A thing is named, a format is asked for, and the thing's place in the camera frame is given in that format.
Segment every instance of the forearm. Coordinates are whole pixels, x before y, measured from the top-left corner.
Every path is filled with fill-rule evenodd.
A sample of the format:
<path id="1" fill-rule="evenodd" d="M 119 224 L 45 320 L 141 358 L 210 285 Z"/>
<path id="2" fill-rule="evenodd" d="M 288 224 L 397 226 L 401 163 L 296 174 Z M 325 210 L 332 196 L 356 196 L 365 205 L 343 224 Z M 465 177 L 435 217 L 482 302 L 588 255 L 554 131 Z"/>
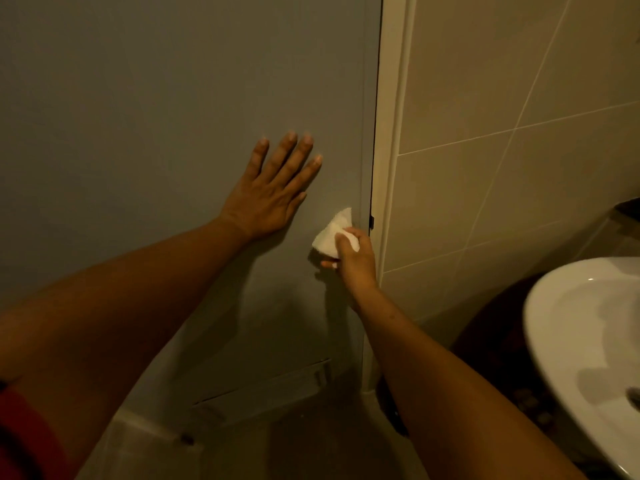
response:
<path id="1" fill-rule="evenodd" d="M 367 335 L 430 478 L 582 479 L 514 405 L 379 290 L 356 297 Z"/>
<path id="2" fill-rule="evenodd" d="M 82 458 L 151 359 L 246 243 L 235 227 L 215 220 L 41 291 L 0 319 L 0 378 L 14 381 L 72 459 Z M 60 432 L 71 412 L 78 424 L 90 415 L 88 426 Z"/>

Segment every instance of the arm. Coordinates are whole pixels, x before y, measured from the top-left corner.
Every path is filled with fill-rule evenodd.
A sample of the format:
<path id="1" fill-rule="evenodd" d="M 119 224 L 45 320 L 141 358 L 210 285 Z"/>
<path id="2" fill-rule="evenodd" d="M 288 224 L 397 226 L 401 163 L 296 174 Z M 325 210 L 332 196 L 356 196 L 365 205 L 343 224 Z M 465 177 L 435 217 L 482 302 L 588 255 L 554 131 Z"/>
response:
<path id="1" fill-rule="evenodd" d="M 305 136 L 287 159 L 296 142 L 285 136 L 264 168 L 269 143 L 258 142 L 212 222 L 77 273 L 0 317 L 0 378 L 49 423 L 73 468 L 222 268 L 291 220 L 321 163 L 296 175 L 313 146 Z"/>
<path id="2" fill-rule="evenodd" d="M 338 271 L 429 477 L 584 480 L 524 414 L 382 293 L 368 236 L 347 231 L 360 240 L 360 251 L 337 234 Z"/>

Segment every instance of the floor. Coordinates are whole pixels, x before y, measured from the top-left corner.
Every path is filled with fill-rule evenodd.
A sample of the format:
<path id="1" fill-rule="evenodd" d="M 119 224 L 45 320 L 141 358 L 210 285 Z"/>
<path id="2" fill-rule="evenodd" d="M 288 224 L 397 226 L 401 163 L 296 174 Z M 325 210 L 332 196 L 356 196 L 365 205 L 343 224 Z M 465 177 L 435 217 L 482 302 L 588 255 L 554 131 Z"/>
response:
<path id="1" fill-rule="evenodd" d="M 428 480 L 409 440 L 373 394 L 308 405 L 278 419 L 227 428 L 207 442 L 201 480 Z"/>

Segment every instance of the sink drain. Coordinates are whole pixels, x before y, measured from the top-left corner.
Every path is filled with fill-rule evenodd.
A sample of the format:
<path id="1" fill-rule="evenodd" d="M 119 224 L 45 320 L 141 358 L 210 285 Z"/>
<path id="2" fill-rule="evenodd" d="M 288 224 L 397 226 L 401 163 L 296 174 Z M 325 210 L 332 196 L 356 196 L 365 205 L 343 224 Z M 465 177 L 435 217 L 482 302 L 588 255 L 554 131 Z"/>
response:
<path id="1" fill-rule="evenodd" d="M 629 387 L 627 389 L 627 399 L 637 411 L 640 411 L 640 387 Z"/>

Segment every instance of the white sink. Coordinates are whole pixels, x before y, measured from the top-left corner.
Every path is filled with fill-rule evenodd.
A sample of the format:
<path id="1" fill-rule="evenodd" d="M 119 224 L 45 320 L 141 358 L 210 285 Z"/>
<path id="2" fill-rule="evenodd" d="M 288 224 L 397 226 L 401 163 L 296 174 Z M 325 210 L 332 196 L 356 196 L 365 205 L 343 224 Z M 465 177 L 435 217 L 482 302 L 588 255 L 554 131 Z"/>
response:
<path id="1" fill-rule="evenodd" d="M 618 472 L 640 480 L 640 258 L 596 258 L 546 274 L 524 307 L 534 361 Z"/>

